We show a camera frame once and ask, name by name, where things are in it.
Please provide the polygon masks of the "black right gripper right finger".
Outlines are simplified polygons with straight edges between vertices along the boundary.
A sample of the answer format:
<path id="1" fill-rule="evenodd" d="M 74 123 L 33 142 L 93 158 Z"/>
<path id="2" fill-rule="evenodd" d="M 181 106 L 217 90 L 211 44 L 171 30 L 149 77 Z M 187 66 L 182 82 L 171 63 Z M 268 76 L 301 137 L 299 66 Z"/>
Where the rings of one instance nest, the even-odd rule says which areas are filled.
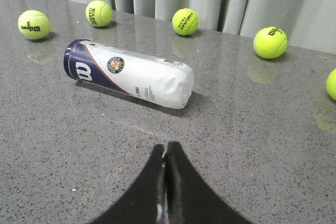
<path id="1" fill-rule="evenodd" d="M 250 223 L 213 192 L 179 142 L 166 151 L 169 223 Z"/>

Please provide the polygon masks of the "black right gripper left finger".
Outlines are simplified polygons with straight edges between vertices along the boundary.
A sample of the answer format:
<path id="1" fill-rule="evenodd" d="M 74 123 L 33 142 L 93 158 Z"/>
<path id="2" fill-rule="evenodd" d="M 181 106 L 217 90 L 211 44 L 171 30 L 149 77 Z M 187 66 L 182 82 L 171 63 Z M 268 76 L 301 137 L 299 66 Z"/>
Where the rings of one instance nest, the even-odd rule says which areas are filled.
<path id="1" fill-rule="evenodd" d="M 163 153 L 163 145 L 154 145 L 149 159 L 133 184 L 91 223 L 164 223 Z"/>

